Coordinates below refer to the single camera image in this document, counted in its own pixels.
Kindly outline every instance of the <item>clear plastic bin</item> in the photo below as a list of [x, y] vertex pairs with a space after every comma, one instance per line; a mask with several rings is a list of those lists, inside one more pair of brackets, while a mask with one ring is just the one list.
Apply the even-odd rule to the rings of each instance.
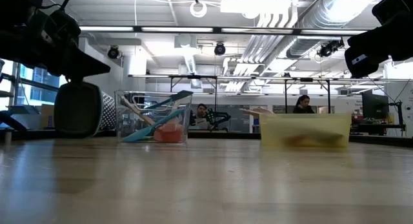
[[[116, 91], [116, 132], [118, 140], [131, 142], [130, 136], [132, 134], [147, 132], [147, 135], [140, 134], [144, 137], [133, 141], [186, 143], [192, 95], [177, 101], [169, 101], [157, 108], [151, 108], [153, 105], [168, 100], [172, 94], [176, 93]], [[158, 121], [170, 117], [171, 114], [178, 115], [161, 124], [156, 124]]]
[[261, 114], [261, 144], [279, 147], [347, 147], [350, 114]]

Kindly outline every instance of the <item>blue spatula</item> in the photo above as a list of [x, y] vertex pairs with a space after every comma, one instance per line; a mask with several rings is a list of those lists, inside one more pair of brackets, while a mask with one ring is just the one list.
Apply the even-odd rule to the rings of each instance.
[[151, 106], [149, 106], [149, 107], [146, 107], [145, 109], [158, 108], [158, 107], [161, 107], [162, 105], [167, 104], [167, 103], [169, 103], [169, 102], [177, 101], [177, 100], [183, 99], [183, 98], [185, 98], [185, 97], [187, 97], [187, 96], [191, 96], [193, 93], [194, 93], [194, 92], [183, 90], [183, 91], [178, 92], [177, 94], [171, 95], [171, 96], [169, 97], [169, 99], [167, 99], [167, 100], [165, 100], [165, 101], [162, 101], [162, 102], [160, 102], [160, 103], [158, 103], [158, 104], [155, 104], [155, 105], [151, 105]]
[[175, 112], [169, 114], [168, 116], [159, 120], [155, 124], [149, 127], [143, 128], [142, 130], [139, 130], [137, 132], [134, 132], [128, 137], [124, 137], [123, 141], [129, 142], [129, 143], [139, 141], [140, 139], [143, 139], [145, 136], [149, 135], [157, 126], [165, 124], [167, 121], [171, 120], [172, 118], [179, 116], [183, 111], [184, 111], [183, 109], [176, 110]]

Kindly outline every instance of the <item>person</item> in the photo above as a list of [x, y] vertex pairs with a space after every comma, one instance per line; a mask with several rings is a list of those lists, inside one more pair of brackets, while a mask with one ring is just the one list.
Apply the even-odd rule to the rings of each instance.
[[204, 104], [199, 104], [196, 109], [196, 114], [191, 110], [190, 125], [198, 125], [199, 123], [207, 123], [207, 110], [208, 107]]
[[298, 98], [297, 104], [294, 107], [294, 114], [314, 114], [311, 106], [308, 105], [310, 103], [310, 97], [307, 95], [302, 95]]

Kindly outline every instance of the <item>wooden table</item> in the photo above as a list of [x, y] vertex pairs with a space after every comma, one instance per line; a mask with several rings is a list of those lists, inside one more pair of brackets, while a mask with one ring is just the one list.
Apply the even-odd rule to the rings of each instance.
[[0, 223], [409, 223], [413, 151], [262, 150], [114, 138], [14, 143], [0, 153]]

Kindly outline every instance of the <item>woman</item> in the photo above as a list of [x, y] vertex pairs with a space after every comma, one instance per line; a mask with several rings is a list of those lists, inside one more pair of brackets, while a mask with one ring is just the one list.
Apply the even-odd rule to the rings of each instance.
[[294, 107], [294, 114], [314, 114], [311, 106], [308, 105], [310, 103], [310, 97], [307, 95], [302, 95], [298, 98], [296, 107]]

